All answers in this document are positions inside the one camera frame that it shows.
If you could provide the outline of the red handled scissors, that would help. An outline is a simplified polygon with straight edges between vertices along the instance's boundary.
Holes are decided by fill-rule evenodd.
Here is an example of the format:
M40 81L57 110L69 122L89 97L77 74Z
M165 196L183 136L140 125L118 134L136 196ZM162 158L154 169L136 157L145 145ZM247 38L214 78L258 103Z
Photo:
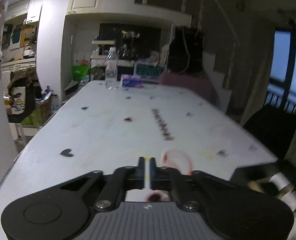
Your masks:
M189 155L178 149L164 151L161 155L161 166L177 169L181 174L191 175L193 163ZM147 202L169 202L169 193L164 190L152 190L146 197Z

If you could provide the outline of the black storage box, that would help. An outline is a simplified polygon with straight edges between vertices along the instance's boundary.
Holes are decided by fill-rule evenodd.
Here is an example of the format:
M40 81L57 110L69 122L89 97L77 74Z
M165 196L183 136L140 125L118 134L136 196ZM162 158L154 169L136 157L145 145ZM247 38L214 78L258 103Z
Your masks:
M296 167L289 161L238 167L230 182L278 198L296 217Z

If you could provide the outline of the POIZON sign box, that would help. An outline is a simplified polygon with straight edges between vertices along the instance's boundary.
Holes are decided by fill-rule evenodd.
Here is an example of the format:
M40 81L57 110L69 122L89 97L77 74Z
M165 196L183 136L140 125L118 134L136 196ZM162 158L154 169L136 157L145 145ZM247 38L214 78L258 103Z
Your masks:
M147 62L136 62L134 65L134 75L148 79L158 79L163 72L166 71L166 66L162 64L152 64Z

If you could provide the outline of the clear water bottle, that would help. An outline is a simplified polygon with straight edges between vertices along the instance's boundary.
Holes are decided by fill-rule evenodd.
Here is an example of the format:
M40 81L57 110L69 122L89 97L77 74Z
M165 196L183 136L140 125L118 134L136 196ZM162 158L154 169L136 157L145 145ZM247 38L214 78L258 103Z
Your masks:
M118 55L117 48L111 47L106 61L105 87L114 89L118 80Z

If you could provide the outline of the green shopping bag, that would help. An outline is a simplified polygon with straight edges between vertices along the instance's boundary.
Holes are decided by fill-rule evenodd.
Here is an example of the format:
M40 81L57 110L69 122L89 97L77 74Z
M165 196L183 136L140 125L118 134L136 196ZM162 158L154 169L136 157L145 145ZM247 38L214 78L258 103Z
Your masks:
M90 68L88 65L73 65L72 66L72 78L76 82L81 82L83 78L88 74Z

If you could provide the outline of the white metal shelf rack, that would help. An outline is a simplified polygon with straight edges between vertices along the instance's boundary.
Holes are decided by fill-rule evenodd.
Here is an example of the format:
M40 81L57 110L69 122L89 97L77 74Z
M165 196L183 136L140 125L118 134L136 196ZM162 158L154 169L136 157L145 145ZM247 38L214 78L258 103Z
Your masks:
M93 40L91 53L91 68L106 66L109 50L115 47L115 40Z

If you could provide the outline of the dark cushioned chair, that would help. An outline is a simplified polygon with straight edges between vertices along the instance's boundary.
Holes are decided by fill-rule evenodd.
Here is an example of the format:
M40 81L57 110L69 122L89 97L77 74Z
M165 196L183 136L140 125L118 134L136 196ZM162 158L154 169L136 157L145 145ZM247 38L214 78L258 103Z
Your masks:
M296 114L266 104L254 113L243 128L277 158L288 152L296 130Z

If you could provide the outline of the black hanging garment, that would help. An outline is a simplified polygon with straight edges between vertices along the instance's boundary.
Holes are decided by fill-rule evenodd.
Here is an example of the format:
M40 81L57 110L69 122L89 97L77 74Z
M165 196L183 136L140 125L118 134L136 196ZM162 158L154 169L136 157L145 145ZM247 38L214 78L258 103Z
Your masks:
M167 68L175 74L199 76L203 68L204 34L196 28L175 27L169 44Z

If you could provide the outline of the black folding chair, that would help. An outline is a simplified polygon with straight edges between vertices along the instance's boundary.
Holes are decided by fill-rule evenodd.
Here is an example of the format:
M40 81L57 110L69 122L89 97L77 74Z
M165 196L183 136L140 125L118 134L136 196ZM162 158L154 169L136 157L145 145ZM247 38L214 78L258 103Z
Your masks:
M36 67L26 67L10 73L10 83L7 86L10 109L7 110L9 123L16 125L22 145L27 140L21 122L36 109L36 99L41 98L41 86L38 80Z

